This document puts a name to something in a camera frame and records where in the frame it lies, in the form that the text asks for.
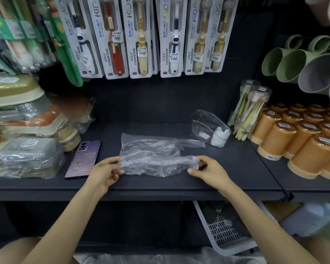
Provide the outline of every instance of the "person's left hand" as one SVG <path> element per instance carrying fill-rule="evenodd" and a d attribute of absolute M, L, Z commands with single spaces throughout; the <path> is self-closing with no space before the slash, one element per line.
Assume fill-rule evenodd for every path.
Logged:
<path fill-rule="evenodd" d="M 95 164 L 85 185 L 91 187 L 92 191 L 96 191 L 100 194 L 100 197 L 103 197 L 108 192 L 109 186 L 117 182 L 119 176 L 123 174 L 123 171 L 119 170 L 121 164 L 112 164 L 119 161 L 120 158 L 109 157 Z"/>

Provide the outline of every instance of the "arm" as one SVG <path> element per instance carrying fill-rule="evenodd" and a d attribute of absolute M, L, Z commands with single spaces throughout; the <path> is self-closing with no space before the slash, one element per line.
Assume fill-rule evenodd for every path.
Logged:
<path fill-rule="evenodd" d="M 93 167 L 84 186 L 22 264 L 69 263 L 98 201 L 123 173 L 118 171 L 120 164 L 110 164 L 119 159 L 107 158 Z"/>
<path fill-rule="evenodd" d="M 269 264 L 320 264 L 235 185 L 217 161 L 207 156 L 198 158 L 200 165 L 207 164 L 206 169 L 190 168 L 189 174 L 218 189 L 231 202 Z"/>

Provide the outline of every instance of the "person's right hand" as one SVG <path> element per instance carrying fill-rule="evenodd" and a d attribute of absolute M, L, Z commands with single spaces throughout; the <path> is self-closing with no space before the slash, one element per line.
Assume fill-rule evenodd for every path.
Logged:
<path fill-rule="evenodd" d="M 201 178 L 206 184 L 223 192 L 235 185 L 229 178 L 226 170 L 215 159 L 206 155 L 200 155 L 197 158 L 200 160 L 200 167 L 204 165 L 207 165 L 207 167 L 203 171 L 189 168 L 188 173 L 190 175 Z"/>

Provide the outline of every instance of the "purple phone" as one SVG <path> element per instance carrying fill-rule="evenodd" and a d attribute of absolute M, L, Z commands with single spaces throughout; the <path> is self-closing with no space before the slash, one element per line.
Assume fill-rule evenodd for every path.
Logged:
<path fill-rule="evenodd" d="M 65 179 L 86 177 L 97 159 L 101 141 L 80 142 L 76 154 L 66 172 Z"/>

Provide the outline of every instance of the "hand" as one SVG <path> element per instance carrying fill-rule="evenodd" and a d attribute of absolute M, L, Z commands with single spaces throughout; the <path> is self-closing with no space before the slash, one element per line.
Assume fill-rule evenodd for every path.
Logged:
<path fill-rule="evenodd" d="M 117 182 L 119 176 L 123 174 L 123 171 L 119 170 L 121 164 L 111 164 L 119 161 L 120 158 L 109 157 L 97 163 L 90 172 L 85 185 L 103 197 L 108 192 L 109 186 Z"/>
<path fill-rule="evenodd" d="M 205 165 L 207 167 L 203 171 L 189 168 L 188 173 L 190 175 L 201 178 L 206 184 L 222 192 L 235 185 L 224 168 L 216 160 L 205 155 L 197 156 L 197 158 L 200 160 L 199 167 Z"/>

